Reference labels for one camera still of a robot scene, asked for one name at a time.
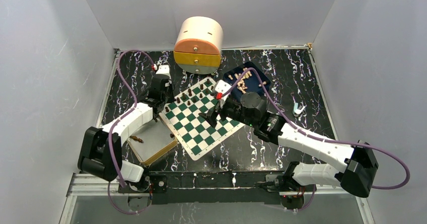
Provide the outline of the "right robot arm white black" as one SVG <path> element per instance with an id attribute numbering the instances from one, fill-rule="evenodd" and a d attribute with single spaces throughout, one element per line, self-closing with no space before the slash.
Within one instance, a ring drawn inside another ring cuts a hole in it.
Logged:
<path id="1" fill-rule="evenodd" d="M 296 191 L 302 186 L 329 185 L 367 198 L 378 170 L 378 162 L 369 144 L 335 143 L 313 132 L 293 128 L 288 120 L 267 109 L 265 97 L 245 93 L 240 102 L 219 100 L 205 113 L 200 113 L 211 127 L 228 118 L 253 128 L 265 142 L 293 148 L 323 161 L 322 164 L 292 162 L 283 176 L 284 186 Z"/>

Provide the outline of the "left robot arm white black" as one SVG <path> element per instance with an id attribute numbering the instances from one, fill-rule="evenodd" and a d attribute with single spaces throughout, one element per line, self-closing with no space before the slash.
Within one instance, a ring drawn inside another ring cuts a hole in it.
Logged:
<path id="1" fill-rule="evenodd" d="M 119 179 L 122 185 L 131 182 L 138 192 L 148 190 L 149 176 L 144 174 L 143 167 L 122 160 L 122 146 L 143 125 L 157 120 L 165 104 L 174 101 L 173 90 L 170 76 L 157 74 L 135 106 L 108 124 L 89 127 L 84 134 L 78 169 L 105 181 Z"/>

